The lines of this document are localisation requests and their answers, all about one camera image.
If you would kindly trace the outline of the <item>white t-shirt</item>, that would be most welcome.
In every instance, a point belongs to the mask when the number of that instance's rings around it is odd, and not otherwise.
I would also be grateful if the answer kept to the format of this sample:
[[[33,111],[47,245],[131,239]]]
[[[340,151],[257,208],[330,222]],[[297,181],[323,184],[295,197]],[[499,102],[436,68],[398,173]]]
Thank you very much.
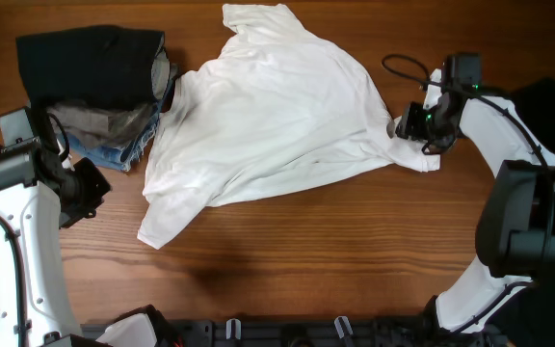
[[[205,207],[261,200],[440,159],[389,133],[367,70],[284,5],[224,5],[218,58],[177,79],[145,171],[138,238],[159,249]]]

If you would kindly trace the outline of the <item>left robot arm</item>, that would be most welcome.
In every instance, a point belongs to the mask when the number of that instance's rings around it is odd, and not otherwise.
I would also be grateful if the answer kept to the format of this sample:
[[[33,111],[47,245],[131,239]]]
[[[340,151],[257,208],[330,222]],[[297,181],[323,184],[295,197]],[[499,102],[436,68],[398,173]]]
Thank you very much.
[[[0,116],[0,346],[155,346],[146,313],[92,339],[72,312],[60,231],[95,217],[111,186],[91,160],[69,163],[56,124],[27,107]]]

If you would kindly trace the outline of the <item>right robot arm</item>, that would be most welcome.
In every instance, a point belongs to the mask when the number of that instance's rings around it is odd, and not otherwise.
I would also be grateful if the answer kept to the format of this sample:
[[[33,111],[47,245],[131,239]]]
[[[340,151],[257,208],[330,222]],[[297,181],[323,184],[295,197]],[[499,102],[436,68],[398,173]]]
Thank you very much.
[[[475,232],[476,256],[447,291],[425,308],[427,339],[482,331],[490,316],[539,278],[555,275],[555,153],[519,116],[513,102],[481,85],[481,58],[458,53],[418,84],[394,133],[427,156],[468,138],[495,177]]]

